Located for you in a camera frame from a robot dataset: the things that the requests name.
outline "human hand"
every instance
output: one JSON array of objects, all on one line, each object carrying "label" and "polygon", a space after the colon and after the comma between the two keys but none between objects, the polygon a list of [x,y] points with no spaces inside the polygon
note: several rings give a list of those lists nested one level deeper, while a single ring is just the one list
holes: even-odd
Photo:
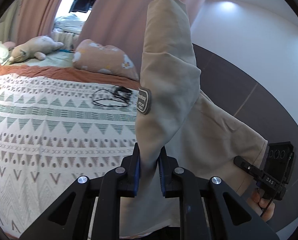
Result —
[{"label": "human hand", "polygon": [[[269,203],[269,199],[264,199],[261,198],[264,195],[264,190],[263,189],[255,189],[252,194],[251,197],[247,199],[247,203],[248,205],[258,214],[261,215],[262,210],[261,208],[265,208],[268,203]],[[263,214],[263,216],[261,217],[263,221],[267,222],[270,218],[272,218],[273,216],[273,211],[274,211],[274,203],[271,202],[271,204],[269,205],[268,209],[266,210],[266,212]]]}]

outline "black cable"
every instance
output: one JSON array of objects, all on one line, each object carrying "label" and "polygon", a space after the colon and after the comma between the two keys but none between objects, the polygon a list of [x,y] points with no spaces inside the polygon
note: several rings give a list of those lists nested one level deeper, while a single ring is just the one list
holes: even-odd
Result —
[{"label": "black cable", "polygon": [[[96,94],[99,91],[103,91],[103,90],[109,92],[114,98],[116,98],[118,100],[113,99],[113,98],[98,98],[98,99],[95,99],[94,97],[96,96]],[[130,106],[131,95],[132,95],[131,90],[129,90],[125,87],[121,87],[121,86],[114,86],[112,91],[107,90],[107,89],[99,89],[99,90],[97,90],[96,92],[94,92],[92,94],[92,104],[93,105],[99,105],[99,106],[107,106],[107,107],[128,107],[128,106]],[[98,102],[98,101],[101,101],[101,100],[110,100],[110,101],[115,101],[115,102],[119,102],[119,103],[124,103],[126,105],[103,105],[103,104]]]},{"label": "black cable", "polygon": [[280,181],[280,183],[279,183],[279,186],[277,187],[277,189],[276,189],[276,191],[275,191],[273,197],[270,199],[268,205],[267,205],[267,206],[265,207],[265,209],[262,211],[260,217],[263,216],[263,214],[267,211],[267,209],[268,209],[268,207],[270,206],[270,204],[271,204],[271,202],[273,201],[273,199],[276,197],[276,194],[277,194],[277,192],[278,192],[278,190],[279,190],[279,188],[280,188],[280,186],[281,186],[281,184],[282,184],[282,182],[283,182],[283,180],[284,180],[284,178],[285,178],[285,176],[286,176],[286,172],[287,172],[287,168],[288,168],[288,165],[289,165],[289,162],[290,162],[290,159],[291,159],[291,155],[292,155],[292,153],[290,153],[290,156],[289,156],[289,158],[288,158],[288,160],[287,160],[287,165],[286,165],[285,171],[284,171],[284,173],[283,173],[282,179],[281,179],[281,181]]}]

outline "camera lens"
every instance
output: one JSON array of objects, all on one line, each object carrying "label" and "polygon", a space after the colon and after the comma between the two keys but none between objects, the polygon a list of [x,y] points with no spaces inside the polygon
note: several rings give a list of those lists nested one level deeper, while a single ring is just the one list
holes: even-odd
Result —
[{"label": "camera lens", "polygon": [[275,150],[273,157],[277,159],[279,157],[279,150]]}]

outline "patterned blanket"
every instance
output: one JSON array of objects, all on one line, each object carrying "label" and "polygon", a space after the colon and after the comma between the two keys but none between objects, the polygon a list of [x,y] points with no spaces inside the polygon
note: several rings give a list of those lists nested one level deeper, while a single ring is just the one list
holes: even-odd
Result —
[{"label": "patterned blanket", "polygon": [[92,94],[111,87],[0,76],[0,226],[5,232],[19,237],[77,177],[103,176],[132,154],[137,91],[127,108],[94,106]]}]

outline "pink floral pillow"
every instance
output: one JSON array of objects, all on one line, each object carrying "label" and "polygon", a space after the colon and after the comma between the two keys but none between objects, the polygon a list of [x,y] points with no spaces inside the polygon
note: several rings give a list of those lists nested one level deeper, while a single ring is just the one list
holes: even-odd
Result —
[{"label": "pink floral pillow", "polygon": [[102,46],[92,40],[82,41],[73,56],[73,67],[139,81],[131,59],[115,46]]}]

